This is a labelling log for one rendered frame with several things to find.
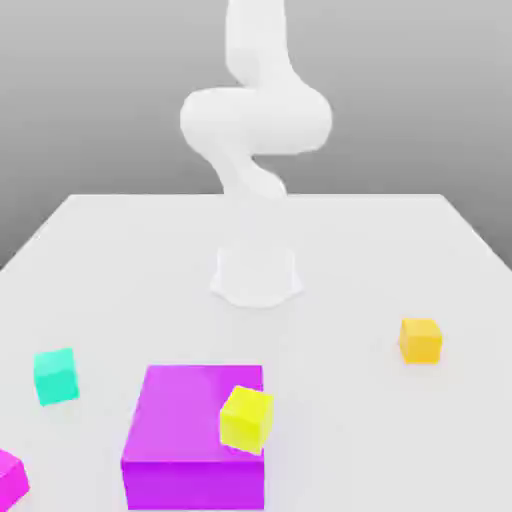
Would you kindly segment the small teal cube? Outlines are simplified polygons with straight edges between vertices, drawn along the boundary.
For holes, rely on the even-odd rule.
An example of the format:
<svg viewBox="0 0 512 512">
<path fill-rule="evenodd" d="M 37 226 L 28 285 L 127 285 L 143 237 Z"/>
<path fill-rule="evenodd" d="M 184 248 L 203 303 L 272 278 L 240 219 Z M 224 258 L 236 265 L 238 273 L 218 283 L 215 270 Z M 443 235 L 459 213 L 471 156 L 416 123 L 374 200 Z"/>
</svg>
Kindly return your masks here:
<svg viewBox="0 0 512 512">
<path fill-rule="evenodd" d="M 41 406 L 77 399 L 79 386 L 73 350 L 36 353 L 34 383 Z"/>
</svg>

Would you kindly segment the small yellow cube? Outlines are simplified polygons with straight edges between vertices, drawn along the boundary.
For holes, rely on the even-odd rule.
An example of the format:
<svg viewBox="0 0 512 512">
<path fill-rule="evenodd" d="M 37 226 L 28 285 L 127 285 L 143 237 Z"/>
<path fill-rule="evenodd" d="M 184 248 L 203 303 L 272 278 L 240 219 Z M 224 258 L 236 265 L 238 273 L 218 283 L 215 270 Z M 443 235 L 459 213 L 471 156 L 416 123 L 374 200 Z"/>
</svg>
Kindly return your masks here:
<svg viewBox="0 0 512 512">
<path fill-rule="evenodd" d="M 271 394 L 236 385 L 220 410 L 221 444 L 260 456 L 273 425 L 273 415 Z"/>
</svg>

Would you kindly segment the small magenta cube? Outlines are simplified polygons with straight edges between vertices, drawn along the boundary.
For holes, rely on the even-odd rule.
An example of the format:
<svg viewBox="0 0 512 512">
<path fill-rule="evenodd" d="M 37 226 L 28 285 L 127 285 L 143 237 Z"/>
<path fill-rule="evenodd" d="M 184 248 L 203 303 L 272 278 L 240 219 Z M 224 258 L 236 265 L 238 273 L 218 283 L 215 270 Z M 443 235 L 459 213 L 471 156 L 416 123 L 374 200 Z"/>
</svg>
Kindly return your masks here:
<svg viewBox="0 0 512 512">
<path fill-rule="evenodd" d="M 0 512 L 7 512 L 29 490 L 22 460 L 0 449 Z"/>
</svg>

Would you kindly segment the small orange cube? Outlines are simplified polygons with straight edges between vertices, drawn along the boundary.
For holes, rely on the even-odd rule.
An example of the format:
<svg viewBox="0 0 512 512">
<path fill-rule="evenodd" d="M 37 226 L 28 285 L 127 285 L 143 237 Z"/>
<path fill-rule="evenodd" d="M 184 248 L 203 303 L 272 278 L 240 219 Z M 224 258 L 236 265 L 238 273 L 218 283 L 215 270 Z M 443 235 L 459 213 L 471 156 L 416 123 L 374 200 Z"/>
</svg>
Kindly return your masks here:
<svg viewBox="0 0 512 512">
<path fill-rule="evenodd" d="M 442 349 L 441 330 L 432 319 L 404 318 L 399 347 L 407 364 L 437 364 Z"/>
</svg>

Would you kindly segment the large purple box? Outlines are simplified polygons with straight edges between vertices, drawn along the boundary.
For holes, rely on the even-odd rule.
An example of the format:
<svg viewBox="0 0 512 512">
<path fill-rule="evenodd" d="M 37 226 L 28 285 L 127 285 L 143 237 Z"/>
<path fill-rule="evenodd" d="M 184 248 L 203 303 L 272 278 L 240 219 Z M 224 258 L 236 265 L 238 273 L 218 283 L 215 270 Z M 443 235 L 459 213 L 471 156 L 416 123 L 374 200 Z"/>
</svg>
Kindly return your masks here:
<svg viewBox="0 0 512 512">
<path fill-rule="evenodd" d="M 220 442 L 220 410 L 237 385 L 262 390 L 262 367 L 147 367 L 121 456 L 129 509 L 263 509 L 264 458 Z"/>
</svg>

